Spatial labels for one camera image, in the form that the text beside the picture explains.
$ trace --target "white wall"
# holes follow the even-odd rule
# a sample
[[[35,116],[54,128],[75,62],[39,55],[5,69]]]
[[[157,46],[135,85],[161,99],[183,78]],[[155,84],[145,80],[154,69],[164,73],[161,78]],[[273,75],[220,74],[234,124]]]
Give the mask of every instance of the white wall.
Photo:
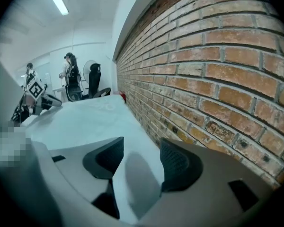
[[[115,12],[115,18],[113,21],[111,54],[109,55],[111,58],[113,58],[115,47],[117,45],[120,33],[125,24],[127,16],[136,1],[137,0],[119,0],[118,6]]]
[[[94,60],[101,64],[99,89],[112,87],[111,61],[107,58],[111,28],[112,23],[109,20],[80,22],[75,26],[62,27],[60,30],[53,28],[50,33],[38,37],[31,36],[21,41],[21,46],[4,50],[0,61],[7,70],[12,71],[13,76],[19,74],[15,71],[25,71],[28,62],[32,62],[35,68],[50,63],[52,85],[53,89],[56,89],[62,85],[59,73],[62,71],[64,56],[72,52],[77,57],[82,77],[85,63]],[[88,88],[88,84],[83,82],[82,87]]]

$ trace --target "white ceiling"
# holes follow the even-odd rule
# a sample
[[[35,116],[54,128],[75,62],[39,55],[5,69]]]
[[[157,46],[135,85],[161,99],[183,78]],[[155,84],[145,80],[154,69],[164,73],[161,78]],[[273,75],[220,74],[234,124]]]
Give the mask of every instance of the white ceiling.
[[[0,50],[23,37],[36,37],[51,28],[84,20],[113,20],[119,0],[63,0],[62,16],[52,0],[14,0],[0,24]]]

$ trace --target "woman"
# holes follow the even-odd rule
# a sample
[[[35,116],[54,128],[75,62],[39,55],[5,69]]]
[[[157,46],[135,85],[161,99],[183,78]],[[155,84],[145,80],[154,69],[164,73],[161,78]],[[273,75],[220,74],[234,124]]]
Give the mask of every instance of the woman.
[[[27,72],[25,73],[24,76],[23,87],[26,88],[34,78],[39,78],[38,73],[35,70],[33,70],[33,64],[29,63],[27,64]]]
[[[68,52],[66,54],[66,56],[64,57],[66,61],[64,63],[62,72],[59,74],[59,78],[61,78],[61,79],[65,78],[65,80],[66,80],[66,72],[67,72],[68,68],[71,66],[71,57],[74,57],[74,55],[70,52]]]
[[[59,74],[59,78],[65,77],[66,95],[69,101],[81,100],[81,88],[79,82],[81,79],[77,59],[72,53],[67,53],[64,57],[66,63],[63,67],[63,72]]]
[[[101,65],[94,63],[90,66],[89,73],[89,98],[93,98],[98,92],[100,78],[101,78]]]

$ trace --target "fan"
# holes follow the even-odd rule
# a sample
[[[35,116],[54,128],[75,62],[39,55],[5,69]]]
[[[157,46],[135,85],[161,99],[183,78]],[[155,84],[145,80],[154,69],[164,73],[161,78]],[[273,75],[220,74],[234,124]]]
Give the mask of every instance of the fan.
[[[90,61],[86,62],[84,67],[83,67],[83,77],[88,84],[89,84],[90,66],[94,63],[96,63],[96,62],[90,60]]]

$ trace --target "black office chair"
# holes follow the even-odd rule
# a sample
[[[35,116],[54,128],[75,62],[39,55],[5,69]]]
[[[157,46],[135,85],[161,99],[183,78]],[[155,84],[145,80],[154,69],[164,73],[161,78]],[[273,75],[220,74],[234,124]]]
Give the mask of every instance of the black office chair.
[[[94,95],[93,98],[108,96],[108,95],[110,95],[111,90],[112,90],[112,89],[111,89],[110,87],[105,88],[105,89],[103,89],[103,90],[97,92],[97,93]]]

